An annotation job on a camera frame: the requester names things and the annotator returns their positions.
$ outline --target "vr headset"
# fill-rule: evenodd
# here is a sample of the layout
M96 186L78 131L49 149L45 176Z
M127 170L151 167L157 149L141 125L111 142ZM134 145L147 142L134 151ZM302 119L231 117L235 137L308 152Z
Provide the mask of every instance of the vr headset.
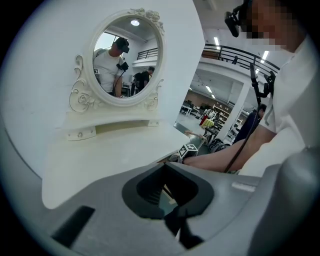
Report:
M241 10L246 12L248 7L251 6L252 0L244 0L244 3L233 9L232 12L227 11L224 14L224 22L228 26L231 34L237 38L239 36L239 26L241 25L241 20L237 18L238 12Z
M123 40L123 41L121 41L121 42L117 42L117 41L115 41L115 44L116 44L116 46L118 47L118 49L119 50L121 50L121 51L123 51L124 53L128 53L129 52L129 50L130 50L130 48L128 47L128 45L129 45L129 43L128 43L128 40Z

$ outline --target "black cable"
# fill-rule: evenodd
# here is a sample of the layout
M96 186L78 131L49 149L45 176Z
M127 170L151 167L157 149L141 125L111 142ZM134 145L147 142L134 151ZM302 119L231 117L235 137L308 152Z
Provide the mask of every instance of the black cable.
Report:
M122 74L120 75L120 77L118 78L118 80L115 82L115 84L113 85L113 88L115 88L116 87L116 85L117 85L117 83L118 83L118 81L119 81L119 79L122 77L122 75L124 74L124 72L126 72L126 71L123 71L122 72Z
M238 149L238 151L235 153L234 157L231 159L231 161L229 162L229 164L227 165L227 167L225 168L224 172L226 173L227 171L229 171L230 167L234 164L234 162L236 161L237 157L240 155L242 149L245 147L251 133L253 132L254 128L256 127L256 122L258 121L258 116L259 116L259 111L261 109L261 105L258 105L258 109L256 111L255 117L254 117L254 121L253 124L250 128L249 133L247 134L244 142L242 143L241 147Z

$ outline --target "person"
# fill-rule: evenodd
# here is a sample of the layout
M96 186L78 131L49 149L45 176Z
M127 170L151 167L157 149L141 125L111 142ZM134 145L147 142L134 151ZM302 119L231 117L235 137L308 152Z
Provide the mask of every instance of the person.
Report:
M257 128L257 126L260 123L261 119L264 117L264 114L266 112L266 108L267 108L267 106L265 104L261 104L261 107L260 107L260 110L259 110L259 113L258 113L258 119L257 119L255 124L254 124L254 121L255 121L256 114L257 114L257 109L253 110L248 115L248 117L245 120L243 126L241 127L239 133L235 137L233 144L237 143L238 141L241 141L241 140L245 139L247 137L248 133L250 132L250 129L251 129L253 124L254 124L254 127L253 127L253 129L251 131L251 134L255 131L255 129Z
M205 116L205 114L207 113L207 111L208 111L208 109L205 109L205 110L202 112L201 116L198 117L197 119L202 119L202 118L204 118L204 116Z
M213 109L209 108L209 109L207 109L207 110L205 110L203 112L204 115L203 115L203 118L202 118L201 122L199 123L200 126L202 126L202 124L206 121L206 119L209 118L209 115L210 115L211 111L213 111Z
M208 118L211 120L214 120L216 115L217 115L217 112L212 108L212 111L210 112Z
M276 75L274 93L260 124L229 169L240 170L240 175L261 177L268 166L281 164L292 154L319 143L316 127L320 113L315 107L319 56L305 30L276 0L245 1L238 17L248 37L268 37L294 53ZM244 139L216 153L186 158L183 163L224 172L243 142Z
M238 56L235 56L234 59L233 59L233 61L232 61L232 64L235 65L235 64L237 64L237 62L238 62Z
M134 81L131 85L131 92L130 92L131 96L135 94L136 88L137 88L137 91L138 91L137 94L138 94L147 86L154 72L155 72L155 68L153 66L150 66L148 70L145 70L142 73L136 73L134 75Z
M216 111L213 120L214 120L215 122L218 122L219 119L220 119L220 114L219 114L218 111Z
M116 97L121 96L122 90L121 70L117 64L124 63L123 46L129 46L129 42L119 37L109 50L99 48L93 53L93 69L98 82L107 93Z

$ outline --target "white vanity table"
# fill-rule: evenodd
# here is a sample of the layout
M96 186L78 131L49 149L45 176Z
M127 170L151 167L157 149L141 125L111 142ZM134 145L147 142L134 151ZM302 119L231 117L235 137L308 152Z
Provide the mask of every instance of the white vanity table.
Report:
M124 19L151 26L159 54L148 85L132 97L119 98L97 81L93 52L99 36ZM42 180L47 208L56 208L94 181L156 163L190 142L158 113L166 59L165 31L159 20L156 11L143 8L117 12L96 28L84 54L75 57L78 78L69 97L71 110L49 147Z

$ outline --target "oval mirror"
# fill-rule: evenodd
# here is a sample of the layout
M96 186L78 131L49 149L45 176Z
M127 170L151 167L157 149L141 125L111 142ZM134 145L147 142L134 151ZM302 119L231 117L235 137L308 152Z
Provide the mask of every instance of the oval mirror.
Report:
M119 18L103 31L95 44L95 78L113 97L134 97L153 79L158 49L156 33L148 22L137 17Z

